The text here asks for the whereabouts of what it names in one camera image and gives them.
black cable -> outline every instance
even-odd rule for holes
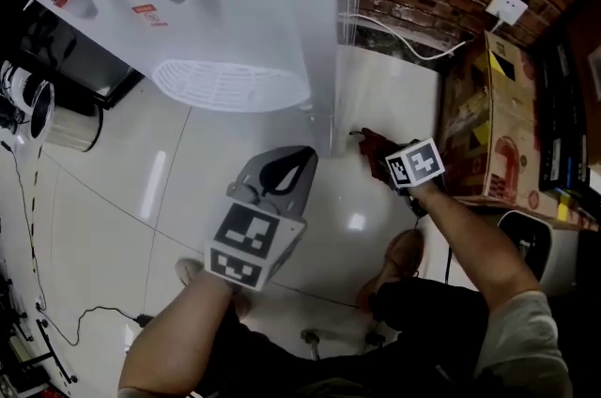
[[[34,237],[31,234],[31,224],[29,224],[29,217],[27,216],[27,203],[25,202],[25,189],[23,187],[23,182],[21,180],[21,173],[19,172],[19,163],[17,162],[17,157],[15,156],[14,151],[7,145],[6,142],[2,142],[2,147],[8,151],[12,155],[12,159],[15,161],[15,171],[17,172],[17,178],[19,178],[19,186],[21,187],[21,198],[23,199],[23,214],[25,215],[25,222],[27,223],[27,235],[29,236],[29,246],[31,248],[31,259],[33,260],[34,266],[33,271],[36,275],[36,281],[38,282],[39,292],[41,294],[41,298],[43,301],[43,305],[40,305],[42,310],[47,308],[46,305],[46,294],[44,293],[44,289],[41,287],[41,277],[39,275],[39,264],[38,257],[36,256],[36,249],[34,247]]]
[[[447,254],[447,268],[444,271],[444,283],[449,284],[449,273],[451,271],[451,260],[453,259],[453,250],[449,246],[449,254]]]
[[[78,318],[78,320],[77,320],[77,341],[75,341],[75,343],[73,343],[69,338],[67,338],[67,336],[65,336],[63,334],[63,332],[59,329],[59,327],[54,324],[54,321],[52,319],[50,319],[50,316],[48,316],[46,313],[44,313],[48,309],[48,306],[46,304],[46,295],[44,293],[44,289],[41,287],[41,277],[39,275],[38,257],[36,256],[36,250],[34,248],[34,240],[33,240],[32,234],[31,234],[31,226],[29,224],[29,217],[27,216],[27,204],[25,201],[25,189],[23,187],[23,182],[21,181],[21,173],[19,172],[19,164],[17,162],[17,157],[15,156],[15,153],[10,148],[10,146],[5,141],[0,142],[0,145],[2,145],[2,147],[12,155],[12,159],[14,159],[14,161],[15,161],[15,171],[17,172],[17,178],[19,178],[19,186],[21,187],[21,197],[23,198],[23,212],[25,215],[25,221],[27,222],[27,234],[29,235],[29,245],[31,247],[31,257],[32,257],[32,260],[34,263],[33,271],[34,271],[34,274],[36,275],[39,292],[41,294],[41,298],[43,301],[43,306],[40,303],[36,303],[36,310],[38,310],[38,312],[40,312],[52,324],[52,326],[56,329],[56,331],[58,331],[58,334],[60,334],[63,337],[63,339],[67,343],[69,343],[71,346],[77,346],[79,344],[80,328],[82,326],[82,319],[84,318],[84,316],[86,314],[92,313],[96,310],[115,311],[115,312],[118,312],[119,314],[123,314],[123,316],[125,316],[126,318],[129,318],[131,321],[135,321],[136,323],[138,323],[138,321],[137,321],[138,318],[133,318],[133,317],[129,316],[128,314],[123,313],[118,308],[109,307],[109,306],[100,306],[100,305],[95,306],[94,308],[89,308],[89,309],[85,310]]]
[[[80,314],[79,318],[77,319],[77,340],[75,340],[75,343],[74,343],[69,338],[67,338],[67,336],[65,336],[63,334],[63,332],[60,330],[60,328],[54,324],[54,321],[52,319],[50,319],[50,317],[41,310],[41,307],[39,306],[39,304],[36,304],[36,309],[42,314],[42,316],[44,316],[50,322],[50,324],[52,326],[54,326],[54,329],[56,329],[56,331],[58,331],[58,334],[63,337],[63,340],[65,340],[67,343],[69,343],[69,345],[71,345],[73,347],[75,347],[79,344],[79,341],[81,339],[80,329],[82,327],[82,319],[84,319],[84,316],[86,316],[88,313],[95,312],[96,310],[106,310],[109,312],[117,312],[119,314],[123,314],[123,316],[125,316],[126,318],[129,318],[131,321],[136,321],[136,319],[133,318],[132,316],[129,316],[128,314],[123,313],[118,308],[113,308],[111,306],[100,306],[99,305],[99,306],[95,306],[94,308],[88,308],[82,314]]]

white cable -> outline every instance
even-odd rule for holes
[[[490,32],[494,33],[497,29],[499,29],[501,27],[501,24],[504,24],[505,21],[502,18],[499,18],[499,20],[497,21],[497,23],[495,24],[495,27],[493,27]]]
[[[434,59],[440,59],[441,57],[446,56],[447,54],[450,54],[454,51],[456,51],[457,49],[459,49],[461,46],[463,46],[466,41],[460,42],[459,44],[457,44],[456,46],[454,46],[453,48],[451,48],[448,51],[445,51],[444,53],[441,54],[436,54],[434,56],[422,56],[421,54],[419,54],[417,51],[415,51],[411,45],[408,43],[408,41],[403,38],[400,34],[398,34],[396,31],[394,31],[391,27],[387,26],[384,23],[381,23],[380,21],[378,21],[377,19],[374,18],[370,18],[369,16],[363,16],[362,14],[346,14],[346,16],[348,18],[362,18],[365,19],[367,21],[371,21],[372,23],[376,23],[379,26],[382,26],[384,29],[386,29],[389,33],[394,34],[395,36],[397,36],[399,39],[401,39],[405,45],[409,48],[409,50],[414,53],[417,57],[419,57],[420,59],[422,59],[423,61],[433,61]]]

red label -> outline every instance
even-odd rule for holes
[[[156,11],[157,9],[151,5],[151,4],[143,4],[140,6],[134,6],[133,8],[133,12],[137,13],[137,14],[141,14],[143,12],[151,12],[151,11]]]

leg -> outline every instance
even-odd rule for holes
[[[406,346],[437,361],[453,380],[471,377],[488,321],[480,293],[409,278],[383,284],[370,306],[376,320],[401,331]]]
[[[201,263],[188,258],[176,264],[177,276],[184,285],[202,268]],[[196,387],[201,396],[216,391],[220,397],[283,396],[311,383],[315,364],[291,355],[267,336],[242,325],[239,316],[249,311],[248,298],[234,296],[215,335],[203,379]]]

white drip tray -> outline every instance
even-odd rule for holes
[[[310,96],[298,74],[240,64],[169,59],[155,69],[152,80],[174,100],[233,113],[276,111]]]

